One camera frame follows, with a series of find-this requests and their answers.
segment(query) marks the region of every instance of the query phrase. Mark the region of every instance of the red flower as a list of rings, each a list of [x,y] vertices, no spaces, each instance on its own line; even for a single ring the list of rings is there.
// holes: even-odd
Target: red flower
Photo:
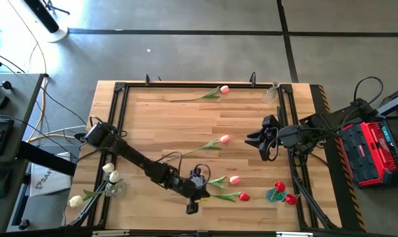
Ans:
[[[238,196],[240,201],[249,201],[250,200],[250,195],[246,193],[240,193]]]
[[[290,205],[295,205],[298,202],[298,198],[292,194],[286,194],[285,201]]]
[[[283,182],[276,182],[275,188],[277,189],[278,192],[284,192],[286,187]]]

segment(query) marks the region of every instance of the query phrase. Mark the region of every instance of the desk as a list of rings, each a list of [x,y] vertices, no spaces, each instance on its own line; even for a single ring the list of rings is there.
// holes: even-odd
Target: desk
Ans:
[[[0,88],[0,97],[6,95],[10,98],[9,104],[0,110],[0,115],[8,115],[28,122],[42,79],[43,76],[41,74],[0,74],[0,83],[8,80],[13,86],[12,90]],[[10,161],[16,157],[25,129],[26,125],[24,123],[14,122],[13,136],[9,138],[7,149],[4,155],[0,156],[0,161]],[[10,163],[0,162],[0,168],[6,164],[12,169],[12,182],[9,194],[0,199],[0,232],[6,231],[28,161],[16,159]]]
[[[144,84],[139,81],[130,83]],[[194,82],[172,83],[189,86]],[[104,121],[108,119],[114,86],[113,81],[98,82],[90,115]],[[311,86],[292,84],[292,88],[298,117],[301,119],[315,113]],[[263,117],[276,114],[279,103],[265,105],[261,96],[266,90],[256,88],[231,89],[220,99],[212,101],[169,102],[200,97],[209,91],[208,88],[130,88],[122,127],[128,133],[125,139],[132,147],[156,160],[171,151],[187,152],[229,134],[232,140],[222,145],[221,150],[198,151],[183,158],[182,175],[187,176],[195,164],[207,163],[213,178],[223,175],[240,175],[242,178],[240,184],[229,186],[228,190],[211,186],[208,188],[210,193],[247,192],[251,200],[230,203],[211,198],[200,203],[197,214],[186,215],[187,201],[183,197],[158,187],[145,177],[142,170],[119,157],[116,167],[129,186],[124,197],[111,199],[106,229],[299,230],[294,206],[265,200],[266,191],[276,181],[284,182],[287,191],[293,192],[286,150],[280,148],[275,162],[264,162],[257,149],[244,143],[248,133],[261,127]],[[90,151],[92,148],[85,146],[80,155]],[[322,150],[315,150],[314,154],[325,157]],[[78,163],[70,198],[83,195],[83,189],[93,189],[98,162],[99,154],[95,154]],[[315,200],[331,221],[341,226],[329,168],[312,157],[309,157],[307,165]],[[99,200],[94,224],[98,223],[102,203]],[[74,219],[81,208],[67,208],[67,220]],[[307,204],[304,204],[304,212],[309,223]]]

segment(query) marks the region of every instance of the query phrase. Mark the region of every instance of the computer mouse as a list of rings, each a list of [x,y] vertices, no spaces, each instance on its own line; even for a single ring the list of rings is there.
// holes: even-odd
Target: computer mouse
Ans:
[[[12,169],[1,168],[0,169],[0,198],[7,196],[10,188]]]

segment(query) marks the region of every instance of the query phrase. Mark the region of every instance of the concrete floor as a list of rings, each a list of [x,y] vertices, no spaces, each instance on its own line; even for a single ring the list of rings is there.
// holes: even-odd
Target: concrete floor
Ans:
[[[53,2],[71,12],[55,14],[71,28],[282,31],[276,0]],[[283,6],[294,32],[398,32],[398,0],[283,0]],[[43,72],[39,49],[29,65],[35,42],[6,1],[0,2],[0,19],[7,19],[0,22],[0,54],[24,70]],[[59,43],[40,45],[51,76],[48,92],[82,118],[89,113],[98,80],[144,80],[149,74],[163,80],[246,81],[255,71],[258,82],[291,82],[282,36],[70,34]],[[299,82],[323,85],[333,110],[348,105],[364,76],[384,81],[375,107],[398,89],[398,38],[291,37],[291,47]],[[364,87],[359,95],[365,99],[377,92],[376,84]],[[80,125],[50,100],[46,115],[52,130]],[[36,109],[32,124],[38,116]],[[398,235],[398,188],[357,190],[357,195],[367,231]],[[61,224],[59,214],[48,214],[56,199],[65,202],[66,195],[29,200],[32,228]],[[35,203],[48,211],[37,215],[31,210]]]

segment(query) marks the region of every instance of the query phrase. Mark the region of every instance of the wooden tabletop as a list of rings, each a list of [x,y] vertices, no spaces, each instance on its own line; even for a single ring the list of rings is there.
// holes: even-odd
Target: wooden tabletop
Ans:
[[[98,82],[90,115],[108,119],[114,83]],[[310,86],[292,86],[298,117],[313,114]],[[286,149],[280,148],[274,162],[261,161],[258,150],[244,143],[247,134],[261,128],[263,117],[276,115],[278,100],[271,105],[264,104],[261,99],[264,89],[231,89],[219,99],[170,102],[200,97],[209,91],[208,88],[130,88],[123,126],[128,133],[125,139],[148,158],[157,160],[171,151],[185,153],[223,135],[231,135],[227,144],[218,144],[221,150],[202,150],[186,155],[181,174],[188,176],[196,164],[206,163],[211,168],[212,178],[241,177],[241,182],[235,186],[225,184],[227,190],[208,186],[211,194],[247,192],[251,200],[232,203],[212,197],[199,204],[198,213],[186,215],[187,200],[184,197],[152,183],[141,169],[119,157],[116,168],[128,187],[124,197],[111,198],[106,229],[299,230],[295,206],[270,203],[265,199],[266,191],[277,181],[286,184],[288,193],[293,192]],[[90,151],[93,149],[86,145],[80,155]],[[316,149],[313,153],[325,159],[323,150]],[[83,189],[93,189],[99,156],[96,153],[78,163],[69,198],[83,196]],[[177,159],[169,163],[178,166]],[[311,156],[307,166],[315,200],[330,220],[340,226],[327,166]],[[101,213],[102,199],[95,224]],[[308,206],[306,203],[303,206],[306,221],[310,223]],[[66,208],[68,222],[81,208]]]

